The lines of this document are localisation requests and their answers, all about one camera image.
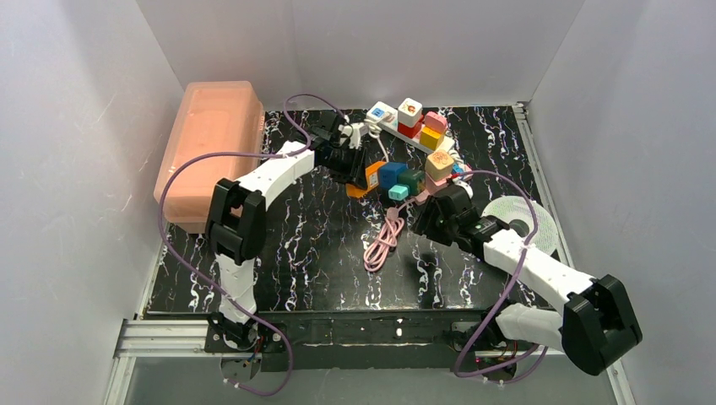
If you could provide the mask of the orange socket cube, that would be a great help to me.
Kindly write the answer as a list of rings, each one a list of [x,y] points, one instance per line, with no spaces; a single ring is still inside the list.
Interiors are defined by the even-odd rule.
[[[345,186],[345,192],[348,197],[362,198],[365,197],[369,192],[373,191],[379,185],[378,171],[386,164],[385,161],[377,161],[366,167],[364,177],[366,185],[364,187],[354,186],[347,184]]]

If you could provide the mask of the teal white charger plug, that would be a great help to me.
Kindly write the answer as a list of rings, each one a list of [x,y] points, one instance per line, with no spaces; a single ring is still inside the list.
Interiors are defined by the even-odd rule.
[[[410,196],[410,188],[404,184],[395,184],[388,189],[388,197],[391,200],[400,202]]]

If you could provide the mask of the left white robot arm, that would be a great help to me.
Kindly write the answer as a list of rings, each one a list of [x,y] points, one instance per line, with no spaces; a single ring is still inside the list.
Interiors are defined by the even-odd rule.
[[[214,188],[205,235],[220,270],[220,308],[209,326],[232,348],[247,351],[258,340],[251,316],[257,310],[253,293],[254,263],[267,239],[267,210],[276,198],[317,167],[340,183],[366,187],[369,126],[347,123],[327,114],[308,129],[306,139],[287,140],[274,159],[236,180],[220,179]]]

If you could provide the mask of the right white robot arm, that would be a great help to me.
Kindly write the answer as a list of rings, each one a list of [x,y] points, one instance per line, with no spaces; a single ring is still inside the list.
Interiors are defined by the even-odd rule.
[[[581,371],[599,375],[643,340],[623,282],[555,259],[556,223],[527,198],[504,196],[477,208],[464,187],[450,185],[426,199],[414,232],[458,246],[550,305],[541,310],[503,295],[480,324],[462,333],[462,355],[476,344],[524,341],[556,349]]]

